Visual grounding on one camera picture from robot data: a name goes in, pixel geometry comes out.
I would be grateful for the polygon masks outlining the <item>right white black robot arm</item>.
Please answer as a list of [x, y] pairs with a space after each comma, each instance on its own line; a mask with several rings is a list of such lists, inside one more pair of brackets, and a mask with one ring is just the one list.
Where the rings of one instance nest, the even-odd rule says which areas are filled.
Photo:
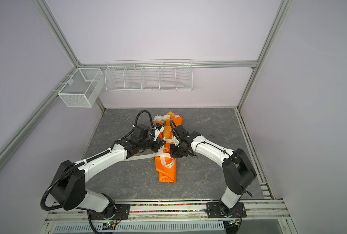
[[182, 125], [172, 126], [172, 133], [174, 137], [174, 143], [170, 145], [172, 157], [196, 158], [198, 155], [203, 155], [222, 168], [227, 187], [215, 213], [224, 217], [241, 214], [241, 209], [238, 208], [239, 201], [245, 193], [251, 196], [247, 187], [256, 178], [256, 171], [246, 152], [242, 149], [232, 150], [217, 145], [196, 131], [189, 133]]

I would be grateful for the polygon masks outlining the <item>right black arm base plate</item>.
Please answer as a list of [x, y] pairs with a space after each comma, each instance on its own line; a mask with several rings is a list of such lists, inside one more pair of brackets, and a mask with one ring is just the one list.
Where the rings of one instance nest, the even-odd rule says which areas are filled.
[[228, 208], [221, 201], [207, 202], [206, 212], [208, 218], [245, 218], [247, 217], [245, 205], [237, 202], [232, 208]]

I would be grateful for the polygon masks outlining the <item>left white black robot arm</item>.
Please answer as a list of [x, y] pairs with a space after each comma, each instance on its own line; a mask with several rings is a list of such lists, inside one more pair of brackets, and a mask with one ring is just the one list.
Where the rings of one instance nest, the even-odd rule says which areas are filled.
[[97, 214], [103, 219], [113, 219], [119, 213], [115, 202], [104, 193], [87, 189], [86, 183], [103, 170], [135, 154], [147, 149], [158, 152], [166, 144], [159, 137], [163, 131], [163, 124], [154, 123], [152, 119], [149, 119], [149, 125], [139, 124], [135, 119], [131, 131], [101, 153], [77, 162], [64, 161], [41, 198], [41, 209], [80, 209], [86, 210], [88, 216]]

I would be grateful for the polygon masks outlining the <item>orange wrapping paper sheet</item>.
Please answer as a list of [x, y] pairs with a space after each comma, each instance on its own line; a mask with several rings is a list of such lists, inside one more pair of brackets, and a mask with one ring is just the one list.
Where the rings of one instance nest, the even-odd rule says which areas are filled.
[[164, 127], [164, 130], [158, 137], [166, 142], [156, 153], [155, 164], [159, 173], [159, 182], [176, 183], [176, 159], [170, 155], [170, 147], [174, 146], [174, 136], [170, 121], [173, 121], [175, 125], [181, 125], [183, 118], [173, 112], [168, 112], [163, 116], [155, 116], [154, 118], [154, 124], [160, 124]]

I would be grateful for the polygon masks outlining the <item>white fake rose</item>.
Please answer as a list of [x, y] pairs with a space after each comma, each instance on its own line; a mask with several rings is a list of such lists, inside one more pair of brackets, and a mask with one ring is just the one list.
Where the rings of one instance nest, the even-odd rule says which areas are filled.
[[154, 117], [153, 121], [163, 122], [163, 116], [157, 115]]

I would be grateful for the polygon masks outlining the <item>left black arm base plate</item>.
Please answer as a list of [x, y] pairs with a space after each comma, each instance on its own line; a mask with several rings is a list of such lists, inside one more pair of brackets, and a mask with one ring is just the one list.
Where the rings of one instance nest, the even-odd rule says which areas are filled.
[[128, 203], [117, 203], [108, 205], [105, 210], [101, 213], [91, 210], [91, 220], [124, 220], [128, 219], [130, 212], [130, 204]]

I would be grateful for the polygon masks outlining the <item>white printed ribbon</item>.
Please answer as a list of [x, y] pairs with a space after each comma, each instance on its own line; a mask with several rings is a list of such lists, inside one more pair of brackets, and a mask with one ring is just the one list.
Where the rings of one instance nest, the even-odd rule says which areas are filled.
[[[164, 146], [162, 146], [161, 148], [158, 149], [157, 153], [151, 153], [151, 154], [143, 154], [144, 150], [147, 148], [143, 148], [143, 150], [141, 152], [137, 152], [137, 156], [133, 155], [128, 159], [125, 159], [123, 161], [134, 161], [134, 160], [143, 160], [143, 159], [154, 159], [155, 157], [160, 157], [160, 161], [161, 164], [166, 167], [166, 168], [172, 168], [174, 165], [174, 159], [173, 157], [171, 157], [171, 155], [169, 153], [164, 153], [163, 149]], [[172, 162], [171, 163], [167, 163], [165, 160], [166, 159], [171, 159]]]

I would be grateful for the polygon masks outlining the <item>cream fake rose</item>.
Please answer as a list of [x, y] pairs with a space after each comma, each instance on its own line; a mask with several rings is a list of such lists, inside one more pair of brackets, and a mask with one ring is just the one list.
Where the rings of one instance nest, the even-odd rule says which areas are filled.
[[166, 122], [167, 120], [171, 119], [171, 116], [170, 115], [164, 115], [162, 116], [162, 121], [163, 122]]

